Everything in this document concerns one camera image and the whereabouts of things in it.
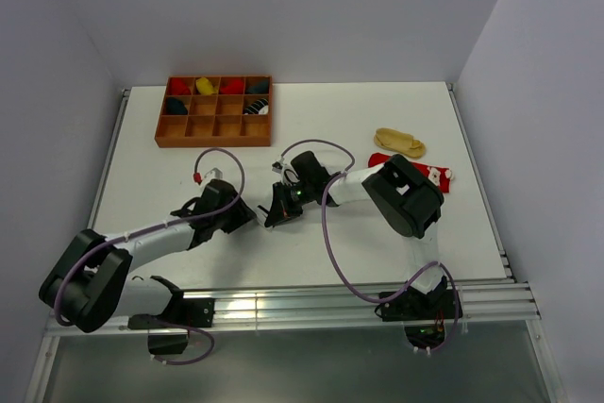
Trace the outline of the red santa sock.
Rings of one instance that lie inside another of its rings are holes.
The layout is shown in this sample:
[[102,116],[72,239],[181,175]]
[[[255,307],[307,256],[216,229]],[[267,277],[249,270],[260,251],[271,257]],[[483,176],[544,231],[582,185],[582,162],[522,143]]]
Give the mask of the red santa sock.
[[[383,153],[373,153],[368,160],[369,167],[377,166],[385,163],[391,155]],[[453,180],[453,174],[450,168],[427,165],[421,162],[412,161],[411,164],[424,176],[426,176],[433,184],[435,184],[442,193],[450,193],[450,186]]]

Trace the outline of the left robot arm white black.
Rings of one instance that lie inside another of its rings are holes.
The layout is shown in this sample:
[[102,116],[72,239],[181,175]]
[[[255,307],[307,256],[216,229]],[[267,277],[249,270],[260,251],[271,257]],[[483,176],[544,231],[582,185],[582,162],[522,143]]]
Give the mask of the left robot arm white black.
[[114,316],[172,327],[189,310],[184,290],[164,277],[131,279],[129,274],[164,256],[194,249],[217,231],[232,233],[255,218],[230,183],[214,178],[199,196],[158,225],[121,236],[89,228],[78,232],[42,282],[39,299],[63,323],[85,333]]

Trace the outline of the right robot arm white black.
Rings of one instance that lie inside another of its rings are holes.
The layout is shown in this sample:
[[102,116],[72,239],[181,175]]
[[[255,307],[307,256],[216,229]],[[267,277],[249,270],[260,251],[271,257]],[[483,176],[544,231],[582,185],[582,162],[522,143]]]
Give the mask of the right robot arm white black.
[[[304,207],[316,203],[321,208],[321,224],[329,260],[348,290],[359,299],[387,304],[409,294],[409,307],[421,318],[430,317],[441,306],[440,293],[451,275],[440,261],[437,223],[444,196],[438,186],[401,155],[358,171],[344,169],[330,173],[311,151],[291,162],[295,181],[280,180],[272,185],[270,202],[256,207],[260,224],[266,228],[287,224],[304,213]],[[411,275],[398,291],[385,298],[371,297],[355,288],[345,277],[332,250],[327,230],[327,209],[344,204],[371,201],[388,226],[410,248]]]

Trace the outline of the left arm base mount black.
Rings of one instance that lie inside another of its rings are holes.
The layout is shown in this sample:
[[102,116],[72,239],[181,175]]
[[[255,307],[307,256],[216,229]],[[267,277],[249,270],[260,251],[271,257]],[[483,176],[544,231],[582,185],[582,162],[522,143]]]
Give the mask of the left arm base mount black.
[[[213,352],[215,339],[205,331],[205,327],[212,327],[214,313],[214,298],[184,298],[172,304],[160,315],[130,317],[127,328],[146,331],[160,328],[184,330],[183,334],[148,334],[147,349],[156,361],[162,360],[171,365],[191,364],[202,361]],[[171,356],[179,356],[185,352],[185,349],[192,344],[194,334],[201,335],[209,341],[207,350],[197,358],[171,359]]]

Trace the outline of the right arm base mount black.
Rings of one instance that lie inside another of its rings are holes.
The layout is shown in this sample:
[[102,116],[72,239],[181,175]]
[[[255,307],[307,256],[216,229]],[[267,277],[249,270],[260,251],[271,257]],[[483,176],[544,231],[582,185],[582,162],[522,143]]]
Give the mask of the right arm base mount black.
[[445,341],[445,322],[461,320],[463,311],[452,290],[422,294],[410,288],[397,299],[377,305],[374,314],[382,322],[427,321],[423,325],[404,328],[407,340],[413,347],[427,350]]

